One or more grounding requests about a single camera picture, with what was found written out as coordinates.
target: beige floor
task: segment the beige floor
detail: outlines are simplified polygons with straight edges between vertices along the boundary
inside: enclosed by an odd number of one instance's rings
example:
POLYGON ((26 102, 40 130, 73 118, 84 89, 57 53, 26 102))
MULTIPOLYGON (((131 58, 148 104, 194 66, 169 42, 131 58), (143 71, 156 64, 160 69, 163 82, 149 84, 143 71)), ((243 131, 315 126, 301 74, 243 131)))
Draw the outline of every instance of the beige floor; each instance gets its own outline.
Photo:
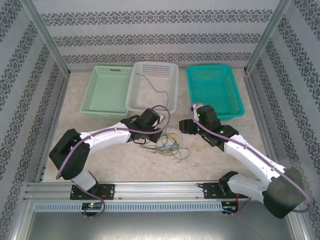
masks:
MULTIPOLYGON (((248 93, 239 69, 233 71, 240 91, 245 114, 242 117, 224 121, 237 129, 255 148, 264 153, 248 93)), ((83 97, 91 73, 72 73, 64 99, 61 115, 55 132, 53 145, 66 130, 75 128, 78 132, 89 132, 109 127, 118 120, 88 118, 80 112, 83 97)), ((190 105, 186 70, 179 70, 177 110, 172 115, 171 126, 179 127, 179 121, 188 119, 190 105)), ((139 181, 197 181, 218 180, 233 170, 254 178, 254 174, 232 156, 211 147, 199 135, 183 135, 184 147, 190 156, 176 163, 173 156, 153 154, 133 142, 118 144, 96 152, 88 158, 85 167, 99 182, 139 182, 139 181)), ((44 182, 56 182, 57 169, 48 160, 44 182)))

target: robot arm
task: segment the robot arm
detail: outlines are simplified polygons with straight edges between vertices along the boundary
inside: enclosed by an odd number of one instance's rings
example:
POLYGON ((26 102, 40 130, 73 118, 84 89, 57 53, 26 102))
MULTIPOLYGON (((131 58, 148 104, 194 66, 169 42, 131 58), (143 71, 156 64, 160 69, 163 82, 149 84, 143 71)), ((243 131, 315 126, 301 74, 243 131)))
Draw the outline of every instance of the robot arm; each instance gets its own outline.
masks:
POLYGON ((219 179, 219 189, 224 193, 243 194, 262 202, 265 207, 277 218, 284 218, 294 210, 305 197, 274 169, 293 180, 303 189, 301 174, 295 168, 286 169, 284 166, 272 161, 258 150, 253 148, 237 130, 229 125, 221 125, 215 110, 209 105, 194 104, 193 117, 211 132, 227 137, 229 140, 214 136, 198 127, 193 119, 179 122, 179 128, 185 134, 199 134, 211 146, 232 155, 249 168, 259 180, 250 179, 235 171, 228 172, 219 179), (249 149, 254 150, 260 157, 268 162, 267 165, 249 149))
POLYGON ((99 189, 99 184, 94 176, 84 169, 88 156, 103 148, 139 139, 149 139, 156 143, 161 136, 161 131, 155 134, 143 134, 142 132, 159 130, 157 126, 162 120, 163 116, 148 108, 141 116, 135 115, 125 118, 111 127, 98 131, 79 133, 75 129, 69 129, 51 150, 49 157, 59 170, 72 148, 84 140, 69 157, 67 164, 61 172, 61 176, 65 180, 71 180, 85 191, 95 195, 97 189, 99 189))

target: white basket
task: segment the white basket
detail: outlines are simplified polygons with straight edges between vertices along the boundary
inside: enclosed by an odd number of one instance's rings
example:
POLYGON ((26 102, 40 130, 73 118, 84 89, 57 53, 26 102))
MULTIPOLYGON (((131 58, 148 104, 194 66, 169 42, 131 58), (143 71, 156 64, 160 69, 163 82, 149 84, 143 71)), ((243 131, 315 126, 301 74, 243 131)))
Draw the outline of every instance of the white basket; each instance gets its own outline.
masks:
MULTIPOLYGON (((178 100, 178 75, 179 68, 174 63, 139 61, 133 65, 125 107, 129 111, 143 112, 155 105, 167 105, 167 94, 169 96, 167 108, 170 113, 177 109, 178 100)), ((156 108, 157 112, 163 114, 163 108, 156 108)))

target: tangled wires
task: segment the tangled wires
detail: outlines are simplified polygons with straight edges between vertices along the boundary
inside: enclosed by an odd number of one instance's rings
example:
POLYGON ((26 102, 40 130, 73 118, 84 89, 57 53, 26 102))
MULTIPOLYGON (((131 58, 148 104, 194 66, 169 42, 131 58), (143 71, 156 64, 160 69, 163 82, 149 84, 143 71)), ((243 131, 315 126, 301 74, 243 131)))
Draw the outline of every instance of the tangled wires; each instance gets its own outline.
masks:
POLYGON ((161 134, 160 139, 156 144, 149 144, 151 141, 140 144, 140 147, 147 149, 149 152, 154 154, 161 154, 164 156, 174 156, 177 159, 177 163, 186 159, 190 155, 190 150, 183 147, 184 140, 181 132, 173 127, 168 126, 166 130, 161 134), (167 132, 168 129, 175 129, 178 133, 167 132), (182 150, 187 152, 187 155, 183 157, 182 150))

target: mint green basket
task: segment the mint green basket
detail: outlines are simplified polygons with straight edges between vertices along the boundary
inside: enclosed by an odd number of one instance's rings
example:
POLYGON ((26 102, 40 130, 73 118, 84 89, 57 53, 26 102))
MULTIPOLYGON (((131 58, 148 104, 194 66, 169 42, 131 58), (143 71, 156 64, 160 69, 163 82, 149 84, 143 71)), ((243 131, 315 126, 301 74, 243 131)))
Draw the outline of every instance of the mint green basket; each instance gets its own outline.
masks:
POLYGON ((189 66, 186 76, 191 103, 210 105, 220 120, 245 114, 234 74, 228 65, 189 66))
POLYGON ((126 98, 132 69, 129 66, 95 66, 81 112, 90 118, 127 117, 126 98))

